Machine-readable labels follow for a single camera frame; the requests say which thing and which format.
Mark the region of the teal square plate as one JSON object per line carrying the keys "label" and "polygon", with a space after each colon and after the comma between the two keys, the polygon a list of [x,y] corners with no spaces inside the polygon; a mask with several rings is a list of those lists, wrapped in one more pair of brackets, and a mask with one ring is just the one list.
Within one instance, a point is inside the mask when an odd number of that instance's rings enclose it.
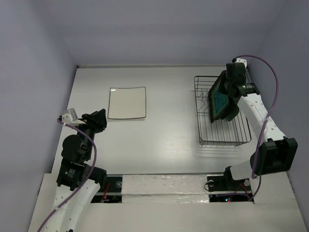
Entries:
{"label": "teal square plate", "polygon": [[216,120],[226,118],[230,107],[228,96],[219,92],[219,86],[222,79],[225,77],[225,73],[226,71],[222,71],[220,73],[208,93],[211,123],[214,123]]}

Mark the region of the white square plate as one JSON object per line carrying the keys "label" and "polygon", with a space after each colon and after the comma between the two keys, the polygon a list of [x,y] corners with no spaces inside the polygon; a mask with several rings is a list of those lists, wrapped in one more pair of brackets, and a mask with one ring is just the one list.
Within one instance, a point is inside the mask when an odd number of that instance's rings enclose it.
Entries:
{"label": "white square plate", "polygon": [[142,119],[146,118],[146,112],[146,87],[110,89],[108,119]]}

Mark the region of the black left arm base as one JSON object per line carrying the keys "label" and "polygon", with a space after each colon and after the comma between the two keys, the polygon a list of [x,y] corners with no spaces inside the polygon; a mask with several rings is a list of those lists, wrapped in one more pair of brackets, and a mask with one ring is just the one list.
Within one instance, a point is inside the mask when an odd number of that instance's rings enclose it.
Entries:
{"label": "black left arm base", "polygon": [[123,185],[123,176],[122,175],[108,175],[105,187],[102,189],[104,192],[107,188],[108,193],[121,193]]}

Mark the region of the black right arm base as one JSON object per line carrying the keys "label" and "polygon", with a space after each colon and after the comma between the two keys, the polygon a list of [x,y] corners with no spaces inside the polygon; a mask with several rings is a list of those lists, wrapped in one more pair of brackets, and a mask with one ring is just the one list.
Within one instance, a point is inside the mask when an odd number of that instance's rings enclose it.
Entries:
{"label": "black right arm base", "polygon": [[207,182],[208,190],[213,191],[236,191],[241,184],[250,183],[249,179],[235,180],[232,178],[230,166],[220,175],[208,175]]}

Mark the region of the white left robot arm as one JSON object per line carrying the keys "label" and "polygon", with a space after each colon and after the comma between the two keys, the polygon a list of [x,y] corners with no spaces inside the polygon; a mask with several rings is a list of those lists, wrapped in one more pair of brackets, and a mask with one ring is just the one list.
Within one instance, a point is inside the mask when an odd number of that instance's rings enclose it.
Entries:
{"label": "white left robot arm", "polygon": [[101,109],[78,117],[71,108],[64,111],[57,122],[77,133],[67,136],[62,143],[53,210],[38,230],[76,232],[93,197],[107,185],[106,170],[86,163],[97,160],[94,137],[107,127],[106,111]]}

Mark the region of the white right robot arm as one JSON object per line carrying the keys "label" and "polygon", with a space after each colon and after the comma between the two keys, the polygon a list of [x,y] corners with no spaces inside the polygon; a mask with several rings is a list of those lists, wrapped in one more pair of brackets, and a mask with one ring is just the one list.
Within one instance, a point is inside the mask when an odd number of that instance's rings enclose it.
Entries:
{"label": "white right robot arm", "polygon": [[286,137],[272,119],[256,84],[246,81],[246,69],[245,59],[234,58],[226,65],[219,91],[245,114],[258,141],[248,161],[226,168],[222,178],[226,189],[234,189],[240,180],[250,177],[290,170],[298,148],[296,139]]}

